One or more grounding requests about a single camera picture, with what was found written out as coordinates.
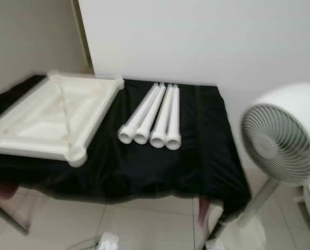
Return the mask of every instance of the white plastic tray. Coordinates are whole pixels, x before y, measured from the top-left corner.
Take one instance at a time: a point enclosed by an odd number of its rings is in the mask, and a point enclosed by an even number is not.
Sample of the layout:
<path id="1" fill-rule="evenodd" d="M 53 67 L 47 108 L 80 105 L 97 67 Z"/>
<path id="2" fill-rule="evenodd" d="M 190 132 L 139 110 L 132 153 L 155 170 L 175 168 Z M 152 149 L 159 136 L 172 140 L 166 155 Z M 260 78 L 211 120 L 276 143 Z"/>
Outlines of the white plastic tray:
<path id="1" fill-rule="evenodd" d="M 80 167 L 123 79 L 54 74 L 0 116 L 0 154 Z"/>

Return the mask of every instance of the table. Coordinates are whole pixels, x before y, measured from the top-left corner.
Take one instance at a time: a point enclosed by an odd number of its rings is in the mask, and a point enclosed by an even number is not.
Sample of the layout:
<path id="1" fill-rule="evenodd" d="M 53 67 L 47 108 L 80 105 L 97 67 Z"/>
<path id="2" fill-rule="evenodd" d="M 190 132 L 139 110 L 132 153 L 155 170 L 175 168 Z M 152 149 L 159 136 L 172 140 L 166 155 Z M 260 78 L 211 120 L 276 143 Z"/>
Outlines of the table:
<path id="1" fill-rule="evenodd" d="M 0 95 L 0 114 L 45 76 L 32 76 Z M 238 215 L 251 198 L 216 86 L 180 88 L 181 147 L 122 144 L 117 131 L 153 82 L 125 80 L 80 168 L 64 161 L 0 155 L 0 181 L 31 186 L 54 198 L 121 203 L 169 194 L 222 201 L 219 221 Z"/>

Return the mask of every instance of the fan grille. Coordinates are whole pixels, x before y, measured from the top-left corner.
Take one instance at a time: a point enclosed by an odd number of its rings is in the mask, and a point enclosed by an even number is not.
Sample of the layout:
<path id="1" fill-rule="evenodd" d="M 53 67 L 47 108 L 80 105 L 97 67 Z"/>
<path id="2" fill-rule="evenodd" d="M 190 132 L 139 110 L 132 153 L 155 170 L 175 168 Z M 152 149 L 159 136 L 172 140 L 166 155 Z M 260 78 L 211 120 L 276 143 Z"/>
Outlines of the fan grille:
<path id="1" fill-rule="evenodd" d="M 291 116 L 258 105 L 245 113 L 241 125 L 245 148 L 264 172 L 295 185 L 310 177 L 310 139 Z"/>

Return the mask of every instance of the fan stand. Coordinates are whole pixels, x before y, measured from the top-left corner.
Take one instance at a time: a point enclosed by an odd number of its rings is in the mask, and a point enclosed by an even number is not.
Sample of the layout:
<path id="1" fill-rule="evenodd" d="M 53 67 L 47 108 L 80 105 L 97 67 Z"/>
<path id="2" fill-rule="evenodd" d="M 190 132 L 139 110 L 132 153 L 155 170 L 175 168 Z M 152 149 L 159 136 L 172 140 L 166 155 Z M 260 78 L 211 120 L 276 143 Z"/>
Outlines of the fan stand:
<path id="1" fill-rule="evenodd" d="M 280 185 L 278 180 L 268 178 L 267 182 L 260 189 L 255 198 L 248 204 L 243 215 L 239 218 L 237 224 L 239 227 L 246 226 L 249 221 L 255 216 L 260 208 L 266 203 L 266 201 L 275 192 L 277 187 Z"/>

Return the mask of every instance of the electric fan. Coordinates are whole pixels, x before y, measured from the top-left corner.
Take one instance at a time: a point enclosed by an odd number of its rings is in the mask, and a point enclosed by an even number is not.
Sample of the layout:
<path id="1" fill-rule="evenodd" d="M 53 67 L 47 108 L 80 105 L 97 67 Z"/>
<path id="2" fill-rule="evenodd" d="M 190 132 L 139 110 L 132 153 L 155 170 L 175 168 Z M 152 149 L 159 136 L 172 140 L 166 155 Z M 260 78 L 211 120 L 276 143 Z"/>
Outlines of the electric fan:
<path id="1" fill-rule="evenodd" d="M 244 226 L 279 183 L 310 183 L 310 84 L 274 90 L 247 109 L 241 121 L 243 144 L 270 178 L 239 220 Z"/>

